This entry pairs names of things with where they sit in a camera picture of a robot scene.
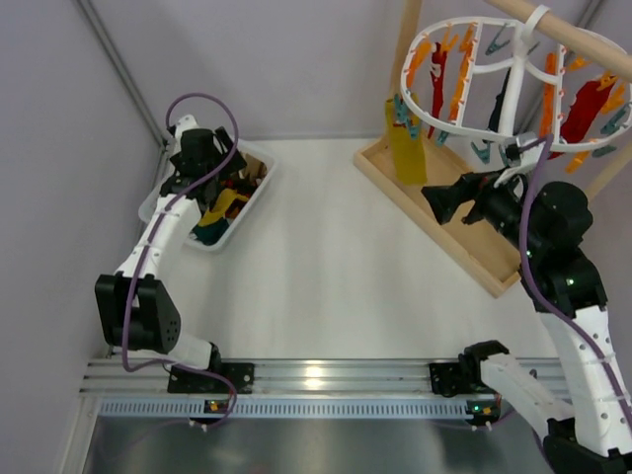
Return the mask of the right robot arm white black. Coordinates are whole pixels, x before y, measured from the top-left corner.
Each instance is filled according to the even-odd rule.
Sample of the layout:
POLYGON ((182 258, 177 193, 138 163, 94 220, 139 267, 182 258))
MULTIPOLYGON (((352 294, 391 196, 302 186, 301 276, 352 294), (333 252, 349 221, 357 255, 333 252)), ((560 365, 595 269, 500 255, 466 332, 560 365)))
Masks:
POLYGON ((519 250, 522 286, 554 342, 569 397, 556 398, 497 341, 465 348, 454 363, 434 363, 434 392, 496 393, 528 422, 556 473, 629 472, 631 397, 599 271, 581 248, 593 222, 585 194, 565 182, 536 188, 524 176, 503 181, 499 173, 467 173, 422 193, 439 223, 469 203, 466 223, 490 223, 519 250))

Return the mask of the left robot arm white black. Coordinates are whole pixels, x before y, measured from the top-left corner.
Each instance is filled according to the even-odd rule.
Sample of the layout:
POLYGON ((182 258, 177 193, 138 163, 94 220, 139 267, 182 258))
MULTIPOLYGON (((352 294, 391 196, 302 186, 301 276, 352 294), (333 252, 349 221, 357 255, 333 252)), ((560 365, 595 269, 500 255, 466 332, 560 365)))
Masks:
POLYGON ((95 294, 106 342, 120 349, 125 370, 135 372, 129 356, 142 352, 157 363, 193 371, 217 372, 217 345, 188 334, 169 294, 165 277, 220 194, 220 173, 238 154, 225 128, 174 127, 170 161, 174 171, 161 185, 150 221, 130 255, 110 275, 101 275, 95 294))

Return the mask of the mustard yellow sock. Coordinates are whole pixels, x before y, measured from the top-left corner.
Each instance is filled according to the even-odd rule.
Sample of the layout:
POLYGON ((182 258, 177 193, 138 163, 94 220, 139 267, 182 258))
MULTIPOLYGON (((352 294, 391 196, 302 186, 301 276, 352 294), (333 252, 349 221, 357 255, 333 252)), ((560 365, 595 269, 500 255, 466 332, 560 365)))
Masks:
POLYGON ((233 189, 224 189, 218 196, 211 210, 207 210, 197 225, 206 226, 221 218, 224 218, 230 207, 237 202, 245 204, 250 198, 239 194, 233 189))
POLYGON ((422 186, 428 179, 422 141, 422 122, 400 94, 385 103, 386 136, 397 180, 405 186, 422 186))

